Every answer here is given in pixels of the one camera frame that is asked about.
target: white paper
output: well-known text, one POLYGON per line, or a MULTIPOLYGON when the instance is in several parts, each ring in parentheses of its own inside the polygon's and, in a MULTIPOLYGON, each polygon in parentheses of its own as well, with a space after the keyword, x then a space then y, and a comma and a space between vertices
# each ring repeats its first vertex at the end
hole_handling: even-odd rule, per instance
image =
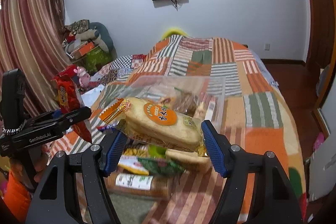
POLYGON ((132 174, 119 174, 115 179, 115 185, 125 188, 150 190, 153 176, 138 176, 132 174))

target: orange round label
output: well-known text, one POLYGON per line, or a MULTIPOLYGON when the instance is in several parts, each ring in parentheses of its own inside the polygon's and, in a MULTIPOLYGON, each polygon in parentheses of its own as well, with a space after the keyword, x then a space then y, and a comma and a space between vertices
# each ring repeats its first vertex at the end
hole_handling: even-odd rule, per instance
POLYGON ((145 104, 143 106, 143 111, 149 119, 162 126, 172 126, 177 121, 177 115, 174 110, 154 103, 145 104))

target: orange wrapper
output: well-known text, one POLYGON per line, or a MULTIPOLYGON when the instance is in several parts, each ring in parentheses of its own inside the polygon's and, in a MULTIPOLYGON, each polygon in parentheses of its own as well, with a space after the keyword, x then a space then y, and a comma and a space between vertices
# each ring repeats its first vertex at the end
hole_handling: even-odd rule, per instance
POLYGON ((124 110, 129 108, 131 103, 129 100, 124 98, 117 98, 117 102, 105 110, 102 114, 99 115, 99 118, 105 123, 112 122, 119 114, 124 110))
MULTIPOLYGON (((58 86, 58 100, 63 114, 84 106, 82 97, 69 76, 57 76, 55 79, 58 86)), ((78 122, 71 127, 83 140, 92 143, 91 125, 88 120, 78 122)))

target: pink object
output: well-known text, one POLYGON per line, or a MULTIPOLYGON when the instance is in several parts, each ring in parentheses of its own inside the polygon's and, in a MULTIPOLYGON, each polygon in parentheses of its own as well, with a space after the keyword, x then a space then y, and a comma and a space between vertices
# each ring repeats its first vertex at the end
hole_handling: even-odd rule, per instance
POLYGON ((2 192, 3 196, 5 196, 5 193, 7 192, 7 183, 8 183, 7 180, 5 180, 2 183, 0 183, 0 191, 2 192))
POLYGON ((324 141, 325 141, 324 135, 322 132, 320 132, 313 145, 313 151, 316 151, 324 141))
POLYGON ((77 67, 77 69, 74 69, 73 71, 77 73, 77 76, 79 77, 79 84, 82 88, 89 85, 91 76, 86 73, 85 68, 77 67))

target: striped curtain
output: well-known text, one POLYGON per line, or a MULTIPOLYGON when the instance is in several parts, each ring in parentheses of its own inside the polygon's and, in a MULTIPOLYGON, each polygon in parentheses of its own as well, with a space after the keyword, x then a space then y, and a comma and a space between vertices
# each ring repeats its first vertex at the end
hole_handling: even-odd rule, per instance
POLYGON ((25 109, 32 116, 58 107, 51 79, 69 63, 62 49, 53 0, 1 0, 0 95, 2 75, 20 68, 26 75, 25 109))

